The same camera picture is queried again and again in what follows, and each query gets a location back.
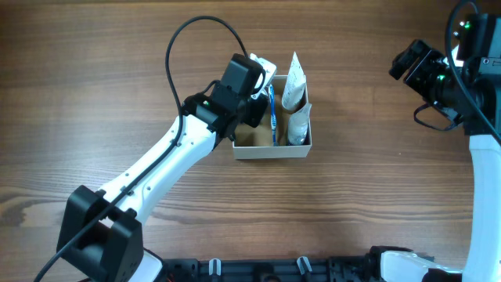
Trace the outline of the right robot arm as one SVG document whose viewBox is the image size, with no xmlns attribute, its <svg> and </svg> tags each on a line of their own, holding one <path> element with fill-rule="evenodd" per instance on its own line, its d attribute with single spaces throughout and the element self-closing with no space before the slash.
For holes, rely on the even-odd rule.
<svg viewBox="0 0 501 282">
<path fill-rule="evenodd" d="M 389 74 L 402 79 L 450 120 L 463 126 L 474 169 L 474 203 L 467 262 L 456 270 L 403 248 L 373 247 L 372 277 L 382 281 L 498 281 L 500 279 L 500 18 L 472 13 L 440 53 L 422 40 L 398 54 Z"/>
</svg>

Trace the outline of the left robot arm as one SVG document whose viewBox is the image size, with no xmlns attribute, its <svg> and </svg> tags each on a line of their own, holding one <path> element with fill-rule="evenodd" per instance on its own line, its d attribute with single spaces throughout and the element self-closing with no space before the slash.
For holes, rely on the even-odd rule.
<svg viewBox="0 0 501 282">
<path fill-rule="evenodd" d="M 257 127 L 267 107 L 260 91 L 276 73 L 254 54 L 236 54 L 223 76 L 188 97 L 169 131 L 136 163 L 99 190 L 68 198 L 57 255 L 91 281 L 161 281 L 164 260 L 145 249 L 142 228 L 160 199 L 236 127 Z"/>
</svg>

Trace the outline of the white cream tube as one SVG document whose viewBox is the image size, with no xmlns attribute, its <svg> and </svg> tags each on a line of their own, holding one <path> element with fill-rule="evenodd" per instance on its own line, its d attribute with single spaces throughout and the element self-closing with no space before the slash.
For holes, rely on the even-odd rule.
<svg viewBox="0 0 501 282">
<path fill-rule="evenodd" d="M 285 110 L 295 111 L 301 102 L 306 86 L 306 76 L 294 52 L 286 84 L 282 94 L 282 106 Z"/>
</svg>

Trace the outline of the blue white toothbrush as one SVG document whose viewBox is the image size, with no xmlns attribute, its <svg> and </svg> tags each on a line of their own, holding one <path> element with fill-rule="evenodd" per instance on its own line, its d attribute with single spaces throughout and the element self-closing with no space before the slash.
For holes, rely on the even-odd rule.
<svg viewBox="0 0 501 282">
<path fill-rule="evenodd" d="M 273 144 L 273 146 L 278 146 L 279 143 L 277 142 L 277 138 L 276 138 L 277 120 L 276 120 L 276 106 L 275 106 L 275 91 L 274 91 L 273 85 L 270 85 L 268 87 L 268 94 L 269 94 L 269 103 L 270 103 L 270 124 L 271 124 L 271 130 L 272 130 L 272 144 Z"/>
</svg>

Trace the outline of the clear bottle green label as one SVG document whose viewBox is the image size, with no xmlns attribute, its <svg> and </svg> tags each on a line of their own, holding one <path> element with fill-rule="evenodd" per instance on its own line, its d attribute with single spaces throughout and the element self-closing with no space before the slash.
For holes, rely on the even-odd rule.
<svg viewBox="0 0 501 282">
<path fill-rule="evenodd" d="M 289 145 L 300 146 L 305 143 L 311 108 L 312 105 L 306 103 L 300 110 L 290 116 L 287 127 L 287 142 Z"/>
</svg>

